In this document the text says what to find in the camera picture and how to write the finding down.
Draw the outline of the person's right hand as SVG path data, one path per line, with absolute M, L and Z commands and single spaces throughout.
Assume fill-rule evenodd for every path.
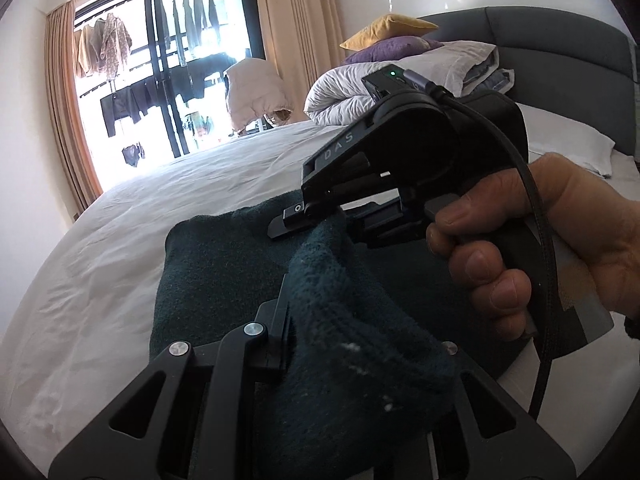
M 560 154 L 528 166 L 551 231 L 582 259 L 605 309 L 639 336 L 639 204 Z M 544 302 L 547 263 L 518 170 L 480 180 L 426 230 L 431 252 L 505 340 L 524 334 L 526 311 Z

